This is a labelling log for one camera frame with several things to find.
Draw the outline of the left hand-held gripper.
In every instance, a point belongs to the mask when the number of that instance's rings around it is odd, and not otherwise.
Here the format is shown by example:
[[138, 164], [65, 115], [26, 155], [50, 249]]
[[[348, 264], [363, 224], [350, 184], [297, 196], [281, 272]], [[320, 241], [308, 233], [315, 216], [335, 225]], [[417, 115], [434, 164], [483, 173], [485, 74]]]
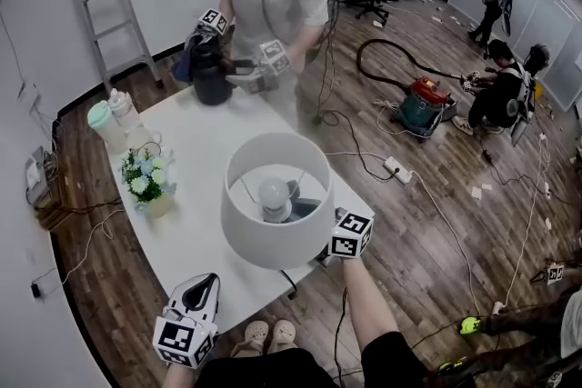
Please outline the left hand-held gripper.
[[179, 284], [169, 298], [172, 308], [193, 310], [196, 319], [170, 308], [158, 316], [152, 345], [166, 362], [196, 369], [212, 350], [217, 334], [213, 323], [217, 313], [220, 279], [217, 274], [197, 275]]

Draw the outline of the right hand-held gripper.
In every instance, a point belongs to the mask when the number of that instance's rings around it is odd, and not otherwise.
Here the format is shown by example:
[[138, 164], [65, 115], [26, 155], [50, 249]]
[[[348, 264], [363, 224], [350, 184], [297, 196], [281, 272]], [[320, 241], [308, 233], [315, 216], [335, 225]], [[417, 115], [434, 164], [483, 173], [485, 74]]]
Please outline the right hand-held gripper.
[[316, 261], [328, 267], [333, 258], [354, 259], [368, 246], [374, 227], [374, 216], [362, 216], [337, 207], [336, 223], [326, 247]]

